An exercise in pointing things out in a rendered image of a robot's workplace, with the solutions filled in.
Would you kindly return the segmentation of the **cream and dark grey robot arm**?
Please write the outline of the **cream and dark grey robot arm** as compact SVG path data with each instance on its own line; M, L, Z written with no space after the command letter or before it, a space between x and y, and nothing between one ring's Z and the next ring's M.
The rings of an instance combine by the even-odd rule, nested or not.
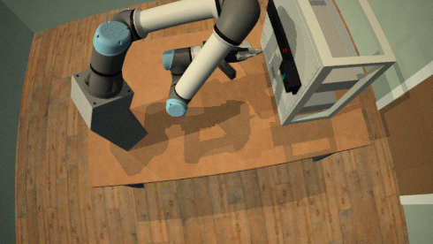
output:
M133 42L165 28L217 19L214 32L203 47L167 50L162 54L163 68L171 70L172 77L166 110L173 117L182 117L187 105L217 67L230 80L236 78L236 70L224 58L245 40L260 14L258 0L180 0L145 11L140 8L121 10L95 31L90 66L83 79L84 89L101 99L118 95L123 87L125 55Z

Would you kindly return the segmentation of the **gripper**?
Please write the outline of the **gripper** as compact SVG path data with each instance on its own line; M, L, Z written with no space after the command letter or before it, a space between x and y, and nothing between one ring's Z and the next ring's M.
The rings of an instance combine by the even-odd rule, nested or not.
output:
M243 41L242 45L233 47L224 60L227 63L237 63L254 57L260 53L262 53L262 50L252 48L249 41Z

